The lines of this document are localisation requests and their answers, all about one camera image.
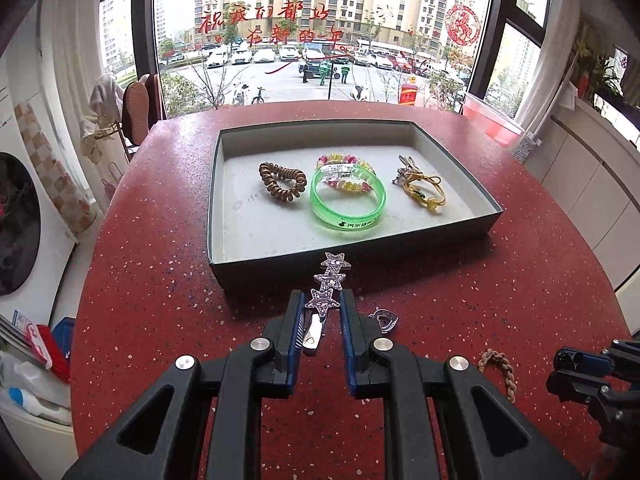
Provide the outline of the silver star hair clip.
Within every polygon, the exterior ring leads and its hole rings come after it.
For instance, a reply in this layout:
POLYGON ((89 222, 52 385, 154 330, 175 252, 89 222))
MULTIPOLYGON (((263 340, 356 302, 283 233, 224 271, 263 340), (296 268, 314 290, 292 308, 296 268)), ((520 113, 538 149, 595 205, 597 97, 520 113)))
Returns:
POLYGON ((332 309, 340 307, 337 296, 343 290, 346 271, 352 267, 344 252, 326 252, 320 266, 323 271, 314 274, 317 286, 309 291, 303 304, 302 351, 306 356, 318 353, 326 320, 332 309))

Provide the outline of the grey jewelry tray box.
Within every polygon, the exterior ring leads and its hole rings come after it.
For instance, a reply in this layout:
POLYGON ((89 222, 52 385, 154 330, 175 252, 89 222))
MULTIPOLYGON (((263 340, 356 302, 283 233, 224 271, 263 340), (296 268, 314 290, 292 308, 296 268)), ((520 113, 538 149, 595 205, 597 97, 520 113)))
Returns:
MULTIPOLYGON (((334 191, 321 197, 346 212, 373 198, 334 191)), ((326 252, 382 266, 432 248, 456 248, 489 232, 498 202, 452 151, 405 120, 311 120, 225 128, 210 186, 207 255, 219 284, 280 282, 314 274, 326 252), (341 231, 311 210, 314 170, 361 162, 380 178, 387 202, 369 229, 341 231)))

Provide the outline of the white blue bottle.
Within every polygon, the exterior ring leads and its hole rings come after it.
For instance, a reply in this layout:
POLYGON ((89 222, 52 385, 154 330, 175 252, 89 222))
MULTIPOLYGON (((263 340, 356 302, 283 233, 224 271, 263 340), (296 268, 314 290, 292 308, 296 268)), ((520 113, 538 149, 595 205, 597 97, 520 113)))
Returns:
POLYGON ((12 402, 32 416, 43 418, 63 426, 72 426, 72 414, 67 408, 41 400, 28 390, 11 387, 8 390, 12 402))

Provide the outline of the silver heart pendant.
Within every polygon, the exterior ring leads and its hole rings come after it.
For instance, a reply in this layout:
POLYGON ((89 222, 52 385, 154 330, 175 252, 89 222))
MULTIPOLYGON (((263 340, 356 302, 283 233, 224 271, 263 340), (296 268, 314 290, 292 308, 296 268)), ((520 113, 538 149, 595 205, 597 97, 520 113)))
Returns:
POLYGON ((376 309, 369 314, 370 318, 374 318, 378 323, 378 328, 382 335, 389 334, 397 325, 399 316, 387 309, 376 309))

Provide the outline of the white washing machine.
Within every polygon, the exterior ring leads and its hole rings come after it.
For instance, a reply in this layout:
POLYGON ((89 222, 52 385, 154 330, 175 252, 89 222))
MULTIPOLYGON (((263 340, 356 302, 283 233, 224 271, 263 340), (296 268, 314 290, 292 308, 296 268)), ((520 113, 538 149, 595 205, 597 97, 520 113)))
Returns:
POLYGON ((1 314, 47 324, 75 239, 24 147, 7 84, 1 85, 1 314))

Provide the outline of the green translucent bangle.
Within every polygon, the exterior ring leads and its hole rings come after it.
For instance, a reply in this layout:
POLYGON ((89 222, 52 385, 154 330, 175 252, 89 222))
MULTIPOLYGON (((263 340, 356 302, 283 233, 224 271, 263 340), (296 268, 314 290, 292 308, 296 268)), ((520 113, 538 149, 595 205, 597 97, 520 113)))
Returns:
POLYGON ((369 229, 381 218, 387 202, 387 193, 380 178, 361 162, 334 162, 319 166, 314 170, 310 184, 310 204, 312 212, 327 226, 341 231, 369 229), (320 184, 330 186, 334 191, 364 195, 373 198, 373 207, 367 212, 341 211, 327 203, 320 194, 320 184))

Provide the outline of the brown slipper on rack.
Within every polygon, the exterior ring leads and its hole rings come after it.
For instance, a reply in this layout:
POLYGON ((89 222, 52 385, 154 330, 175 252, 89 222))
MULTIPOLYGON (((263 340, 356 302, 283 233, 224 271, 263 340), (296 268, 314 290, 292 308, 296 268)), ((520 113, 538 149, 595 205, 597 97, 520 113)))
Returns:
POLYGON ((126 88, 122 104, 122 133, 133 146, 140 146, 151 128, 164 119, 160 76, 148 75, 144 81, 132 82, 126 88))

